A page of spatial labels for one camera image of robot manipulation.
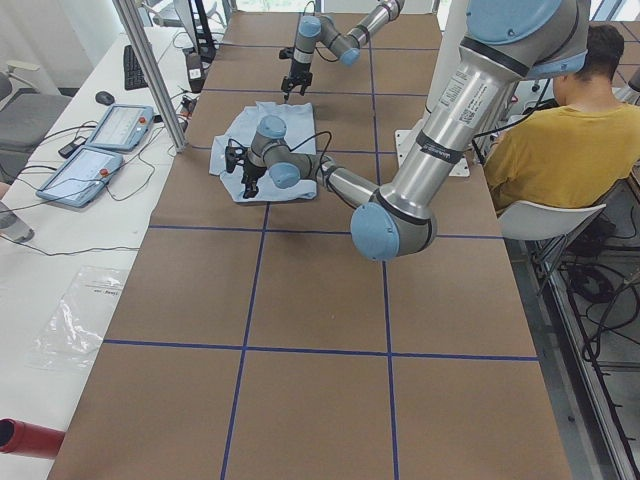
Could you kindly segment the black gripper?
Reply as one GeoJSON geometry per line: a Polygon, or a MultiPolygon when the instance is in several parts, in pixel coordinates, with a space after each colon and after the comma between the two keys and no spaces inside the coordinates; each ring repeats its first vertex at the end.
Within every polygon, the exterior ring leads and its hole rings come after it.
{"type": "Polygon", "coordinates": [[[243,197],[245,199],[255,198],[259,193],[258,180],[265,174],[265,168],[254,164],[249,156],[243,162],[242,184],[245,186],[243,197]]]}
{"type": "Polygon", "coordinates": [[[313,74],[310,63],[292,62],[289,74],[282,80],[281,90],[284,100],[289,100],[290,92],[299,87],[299,94],[304,96],[312,83],[313,74]]]}

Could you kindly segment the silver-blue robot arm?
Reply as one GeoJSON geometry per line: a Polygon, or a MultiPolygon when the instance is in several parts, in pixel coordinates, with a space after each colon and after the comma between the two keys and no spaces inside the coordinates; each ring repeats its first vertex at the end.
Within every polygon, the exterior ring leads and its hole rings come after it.
{"type": "Polygon", "coordinates": [[[383,26],[400,16],[404,4],[402,0],[379,1],[377,6],[347,33],[341,33],[328,15],[303,15],[298,22],[294,45],[279,52],[281,60],[290,61],[289,72],[281,84],[284,101],[288,101],[296,87],[299,87],[300,94],[304,95],[312,84],[311,64],[318,43],[326,47],[337,61],[351,66],[360,58],[361,50],[371,38],[383,26]]]}
{"type": "Polygon", "coordinates": [[[582,68],[589,9],[587,1],[469,2],[460,63],[389,183],[376,185],[325,154],[294,152],[274,115],[260,120],[249,146],[226,147],[226,168],[242,166],[246,198],[264,175],[280,189],[323,185],[353,207],[352,241],[369,259],[418,253],[436,234],[431,200],[506,87],[582,68]]]}

